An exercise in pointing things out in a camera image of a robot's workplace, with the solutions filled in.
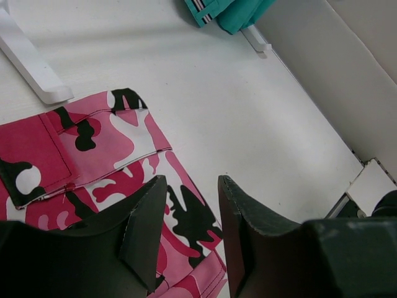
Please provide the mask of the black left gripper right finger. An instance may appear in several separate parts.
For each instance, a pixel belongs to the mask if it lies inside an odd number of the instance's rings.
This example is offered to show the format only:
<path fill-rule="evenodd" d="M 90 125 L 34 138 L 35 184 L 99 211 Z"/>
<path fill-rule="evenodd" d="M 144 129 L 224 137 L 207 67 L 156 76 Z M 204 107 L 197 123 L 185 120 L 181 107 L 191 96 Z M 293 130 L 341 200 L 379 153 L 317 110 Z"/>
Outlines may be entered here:
<path fill-rule="evenodd" d="M 231 297 L 239 297 L 256 266 L 249 229 L 261 236 L 279 236 L 298 228 L 299 224 L 255 200 L 227 175 L 218 177 L 218 202 L 229 292 Z"/>

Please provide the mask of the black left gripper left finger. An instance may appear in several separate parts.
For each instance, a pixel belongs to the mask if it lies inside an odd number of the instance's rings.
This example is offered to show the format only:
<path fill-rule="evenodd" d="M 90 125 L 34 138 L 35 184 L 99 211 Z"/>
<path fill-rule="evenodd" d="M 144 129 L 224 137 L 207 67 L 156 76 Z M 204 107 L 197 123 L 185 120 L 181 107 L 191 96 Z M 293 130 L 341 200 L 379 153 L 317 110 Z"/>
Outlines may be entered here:
<path fill-rule="evenodd" d="M 62 293 L 148 293 L 156 265 L 167 183 L 155 176 L 137 192 L 68 227 Z"/>

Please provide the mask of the pink camouflage trousers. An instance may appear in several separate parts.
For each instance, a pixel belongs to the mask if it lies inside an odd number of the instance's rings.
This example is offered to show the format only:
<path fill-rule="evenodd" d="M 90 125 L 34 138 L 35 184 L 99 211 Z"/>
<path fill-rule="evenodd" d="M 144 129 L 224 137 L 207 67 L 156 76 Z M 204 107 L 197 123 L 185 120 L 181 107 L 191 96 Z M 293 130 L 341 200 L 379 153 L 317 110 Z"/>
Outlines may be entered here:
<path fill-rule="evenodd" d="M 1 125 L 1 219 L 63 230 L 163 175 L 154 297 L 216 297 L 226 283 L 210 206 L 133 90 L 85 97 Z"/>

